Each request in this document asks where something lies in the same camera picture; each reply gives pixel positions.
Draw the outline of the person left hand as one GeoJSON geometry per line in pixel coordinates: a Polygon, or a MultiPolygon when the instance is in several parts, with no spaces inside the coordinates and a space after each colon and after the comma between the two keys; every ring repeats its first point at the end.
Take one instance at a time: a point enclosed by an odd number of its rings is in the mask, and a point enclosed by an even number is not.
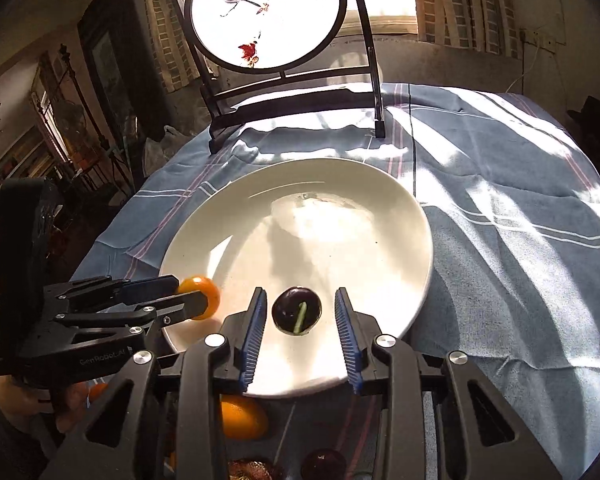
{"type": "Polygon", "coordinates": [[[12,376],[0,376],[0,410],[18,430],[28,432],[38,414],[54,414],[57,430],[69,432],[87,409],[88,385],[79,382],[64,391],[65,408],[55,412],[47,390],[20,386],[12,376]]]}

